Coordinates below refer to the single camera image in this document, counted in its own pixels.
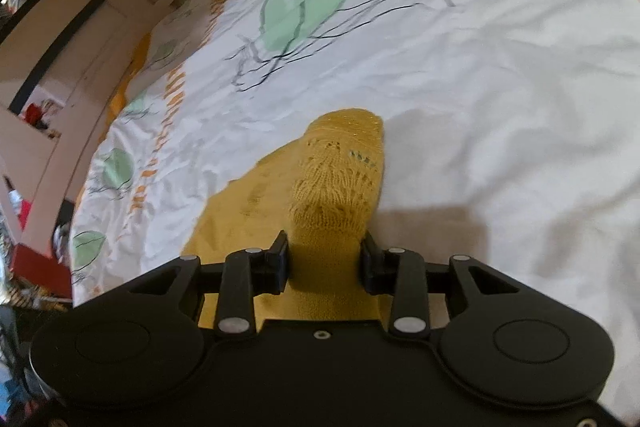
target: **bed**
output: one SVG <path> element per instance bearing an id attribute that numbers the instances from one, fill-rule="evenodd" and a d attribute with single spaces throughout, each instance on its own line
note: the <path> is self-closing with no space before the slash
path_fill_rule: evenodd
<path id="1" fill-rule="evenodd" d="M 593 317 L 640 418 L 639 0 L 188 0 L 143 39 L 74 218 L 76 304 L 176 257 L 318 116 L 385 125 L 370 229 Z"/>

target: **screw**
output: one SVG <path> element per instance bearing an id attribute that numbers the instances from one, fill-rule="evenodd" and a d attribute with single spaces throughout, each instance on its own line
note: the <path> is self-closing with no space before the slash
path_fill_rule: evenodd
<path id="1" fill-rule="evenodd" d="M 249 329 L 249 321 L 242 317 L 229 317 L 218 323 L 218 329 L 223 333 L 244 333 Z"/>
<path id="2" fill-rule="evenodd" d="M 394 321 L 394 328 L 402 333 L 420 333 L 427 327 L 427 323 L 418 317 L 400 317 Z"/>

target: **bed sheet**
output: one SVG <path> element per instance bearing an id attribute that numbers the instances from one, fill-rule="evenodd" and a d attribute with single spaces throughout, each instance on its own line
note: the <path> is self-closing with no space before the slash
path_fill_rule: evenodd
<path id="1" fill-rule="evenodd" d="M 363 107 L 385 122 L 374 237 L 473 254 L 596 319 L 616 344 L 601 401 L 638 420 L 639 0 L 189 6 L 92 161 L 77 304 L 179 255 L 207 198 L 313 119 Z"/>

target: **red object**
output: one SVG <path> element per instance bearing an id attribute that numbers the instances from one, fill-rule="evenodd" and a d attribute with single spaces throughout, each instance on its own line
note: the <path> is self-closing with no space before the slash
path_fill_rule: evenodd
<path id="1" fill-rule="evenodd" d="M 20 216 L 18 216 L 18 221 L 20 222 L 21 229 L 24 230 L 24 227 L 27 226 L 27 218 L 29 217 L 29 212 L 31 212 L 31 203 L 26 200 L 22 200 L 20 204 Z"/>
<path id="2" fill-rule="evenodd" d="M 30 283 L 43 286 L 50 292 L 71 298 L 71 272 L 56 259 L 40 255 L 26 245 L 16 245 L 11 261 L 11 272 Z"/>
<path id="3" fill-rule="evenodd" d="M 43 112 L 39 105 L 30 103 L 24 112 L 24 121 L 29 125 L 35 126 L 42 118 Z"/>

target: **circular cover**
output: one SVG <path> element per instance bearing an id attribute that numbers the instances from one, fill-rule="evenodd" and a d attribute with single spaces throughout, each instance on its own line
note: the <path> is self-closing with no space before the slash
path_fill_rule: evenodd
<path id="1" fill-rule="evenodd" d="M 595 397 L 613 365 L 613 345 L 599 325 L 531 293 L 483 296 L 453 318 L 439 349 L 469 386 L 518 405 Z"/>
<path id="2" fill-rule="evenodd" d="M 89 302 L 43 327 L 31 365 L 61 397 L 121 407 L 187 378 L 204 349 L 197 325 L 161 296 L 122 293 Z"/>

